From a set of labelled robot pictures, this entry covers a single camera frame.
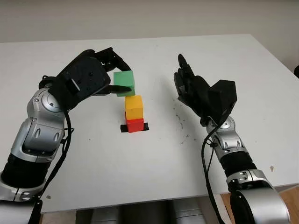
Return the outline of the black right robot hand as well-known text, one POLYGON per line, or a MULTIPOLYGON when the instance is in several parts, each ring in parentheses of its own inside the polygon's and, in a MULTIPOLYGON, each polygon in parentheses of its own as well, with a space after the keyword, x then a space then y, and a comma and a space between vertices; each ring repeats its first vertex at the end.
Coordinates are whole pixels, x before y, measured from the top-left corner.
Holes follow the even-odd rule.
POLYGON ((178 100, 190 107, 200 117, 200 124, 207 126, 213 121, 220 126, 220 119, 212 112, 208 98, 210 85, 201 76, 196 76, 182 54, 178 55, 179 68, 174 73, 174 83, 178 92, 178 100))

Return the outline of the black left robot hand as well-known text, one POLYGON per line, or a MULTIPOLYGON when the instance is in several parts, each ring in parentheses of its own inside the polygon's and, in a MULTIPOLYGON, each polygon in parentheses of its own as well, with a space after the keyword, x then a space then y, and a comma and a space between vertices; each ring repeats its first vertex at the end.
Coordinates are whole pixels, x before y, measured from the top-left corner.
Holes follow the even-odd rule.
POLYGON ((109 47, 96 52, 88 49, 68 65, 70 77, 89 96, 116 94, 118 97, 135 95, 135 81, 129 65, 109 47))

